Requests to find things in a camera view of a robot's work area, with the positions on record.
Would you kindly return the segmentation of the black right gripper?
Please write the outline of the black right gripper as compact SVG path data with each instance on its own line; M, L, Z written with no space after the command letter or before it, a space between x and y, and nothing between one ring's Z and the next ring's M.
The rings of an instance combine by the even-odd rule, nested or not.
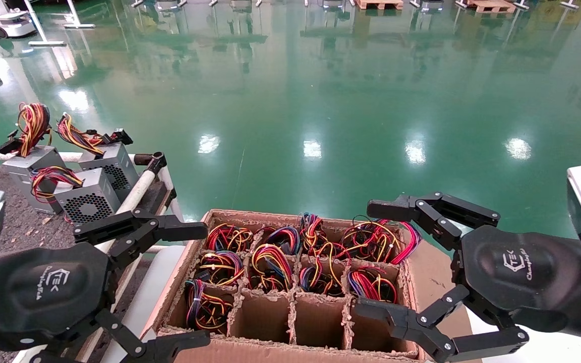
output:
M456 250L452 280L461 285L421 313L357 300L355 312L385 323L393 338L416 343L435 362L459 362L517 352L530 337L515 324L581 336L581 244L576 239L496 229L498 212L441 192L369 200L366 212L380 220L412 221L445 250ZM455 222L475 230L461 237ZM463 303L498 331L456 338L443 334L438 324Z

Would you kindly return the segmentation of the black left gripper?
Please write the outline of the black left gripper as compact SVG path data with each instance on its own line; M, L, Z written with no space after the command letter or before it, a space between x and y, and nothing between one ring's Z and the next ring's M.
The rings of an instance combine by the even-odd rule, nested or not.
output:
M69 347L100 326L126 351L121 362L173 362L210 344L207 331L140 341L109 310L114 295L113 265L92 245L0 253L0 351Z

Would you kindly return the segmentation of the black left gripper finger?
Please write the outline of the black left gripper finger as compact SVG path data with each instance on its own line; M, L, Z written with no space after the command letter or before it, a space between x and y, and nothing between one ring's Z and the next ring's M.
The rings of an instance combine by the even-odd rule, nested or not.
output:
M182 222L175 215L157 216L143 209L121 212L74 229L76 243L99 245L113 240L108 256L116 269L125 269L161 240L199 240L207 235L206 223Z

